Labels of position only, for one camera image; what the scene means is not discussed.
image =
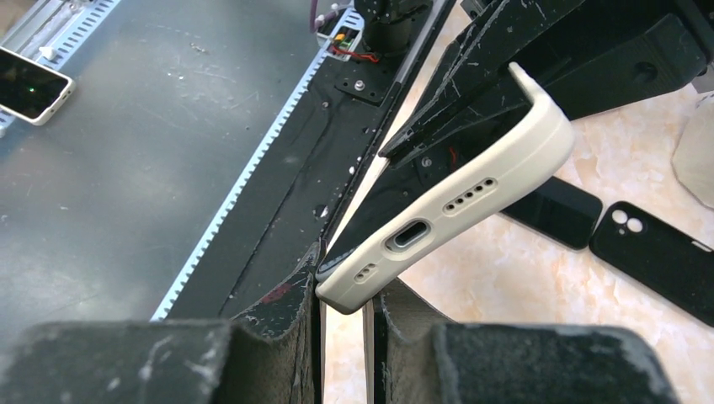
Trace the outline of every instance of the phone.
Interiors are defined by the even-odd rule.
[[[501,213],[566,247],[582,250],[602,210],[598,197],[552,177]]]
[[[704,243],[617,202],[595,230],[590,251],[714,327],[714,252]]]
[[[518,64],[509,70],[532,102],[528,114],[367,238],[318,285],[318,298],[343,314],[357,311],[412,264],[523,198],[567,160],[570,121]]]
[[[70,78],[0,47],[0,109],[43,125],[75,88]]]

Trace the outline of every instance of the white phone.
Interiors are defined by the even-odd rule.
[[[76,84],[59,72],[0,47],[0,109],[32,125],[43,125]]]
[[[436,184],[360,244],[317,286],[317,297],[351,314],[437,247],[541,186],[575,142],[565,114],[516,63],[509,70],[532,103],[501,139]]]

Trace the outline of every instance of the black smartphone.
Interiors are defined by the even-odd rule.
[[[598,197],[551,177],[501,213],[567,247],[582,250],[588,246],[602,210]]]
[[[71,78],[0,48],[0,109],[8,114],[42,125],[74,87]]]
[[[714,252],[627,202],[612,205],[590,251],[714,327]]]

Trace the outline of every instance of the metal table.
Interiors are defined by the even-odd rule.
[[[0,140],[0,349],[152,315],[315,56],[306,22],[291,0],[115,4],[62,111]]]

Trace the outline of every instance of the white phone case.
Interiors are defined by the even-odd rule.
[[[30,63],[30,64],[32,64],[32,65],[35,65],[35,66],[37,66],[37,67],[39,67],[39,68],[41,68],[41,69],[47,70],[48,72],[50,72],[50,73],[51,73],[52,75],[54,75],[54,76],[61,77],[61,78],[65,79],[65,80],[67,80],[67,86],[64,87],[64,89],[62,89],[62,91],[61,91],[59,97],[57,97],[57,99],[55,100],[55,102],[52,103],[52,105],[50,105],[49,108],[45,109],[45,110],[42,112],[42,114],[40,114],[40,116],[38,116],[37,118],[32,119],[32,118],[30,118],[30,117],[28,117],[28,116],[26,116],[26,115],[24,115],[24,114],[21,114],[21,113],[18,112],[18,111],[15,111],[14,109],[10,109],[10,108],[9,108],[8,106],[6,106],[6,105],[0,104],[0,109],[3,110],[3,111],[5,111],[5,112],[7,112],[8,114],[11,114],[11,115],[13,115],[13,116],[16,116],[16,117],[18,117],[18,118],[20,118],[21,120],[24,120],[24,121],[26,121],[26,122],[30,122],[32,125],[35,125],[35,126],[44,125],[44,124],[47,122],[47,120],[49,120],[49,119],[51,118],[51,116],[54,115],[55,112],[57,112],[57,110],[65,103],[65,101],[67,101],[67,98],[69,97],[70,94],[72,94],[72,92],[74,91],[74,88],[77,86],[77,84],[76,84],[76,83],[74,82],[74,80],[72,80],[70,77],[65,76],[65,75],[62,74],[62,73],[56,72],[56,71],[50,69],[49,67],[42,66],[40,63],[37,63],[36,61],[33,61],[32,59],[28,59],[28,58],[26,58],[26,57],[24,57],[24,56],[21,56],[21,55],[15,53],[15,52],[12,52],[12,51],[7,50],[7,49],[5,49],[5,48],[2,48],[2,51],[7,52],[7,53],[10,53],[10,54],[12,54],[13,56],[15,56],[15,57],[17,57],[17,58],[19,58],[19,59],[22,59],[22,60],[24,60],[24,61],[27,61],[28,63]]]
[[[317,287],[335,310],[353,313],[437,247],[541,186],[570,156],[570,121],[516,63],[511,75],[532,102],[491,147],[435,185],[363,242]]]

